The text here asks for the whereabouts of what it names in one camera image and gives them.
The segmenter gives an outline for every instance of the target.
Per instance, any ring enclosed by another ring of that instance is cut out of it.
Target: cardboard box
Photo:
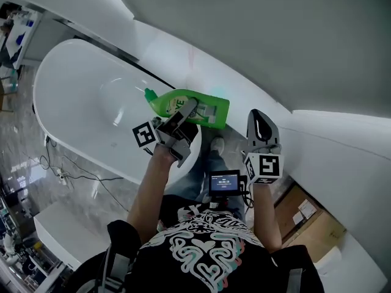
[[[346,229],[299,186],[294,186],[276,207],[282,247],[305,245],[318,262],[344,236]]]

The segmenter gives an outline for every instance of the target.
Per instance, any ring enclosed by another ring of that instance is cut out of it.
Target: sneaker
[[[215,137],[210,143],[210,151],[217,151],[219,155],[224,151],[224,139],[222,137]]]

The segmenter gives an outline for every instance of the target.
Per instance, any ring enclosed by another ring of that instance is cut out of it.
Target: white ceiling
[[[123,0],[290,110],[391,117],[391,0]]]

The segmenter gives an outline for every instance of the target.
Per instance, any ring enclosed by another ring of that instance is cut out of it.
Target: bottle cap
[[[147,100],[148,103],[153,101],[154,99],[157,99],[157,97],[158,97],[158,95],[155,93],[155,91],[150,90],[148,88],[145,88],[144,96],[145,96],[145,99]]]

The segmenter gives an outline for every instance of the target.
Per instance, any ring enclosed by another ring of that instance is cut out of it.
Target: cleaning bottle
[[[229,100],[187,89],[175,89],[158,97],[153,90],[145,89],[145,99],[161,117],[170,117],[190,98],[197,99],[198,105],[186,121],[217,129],[225,127]]]

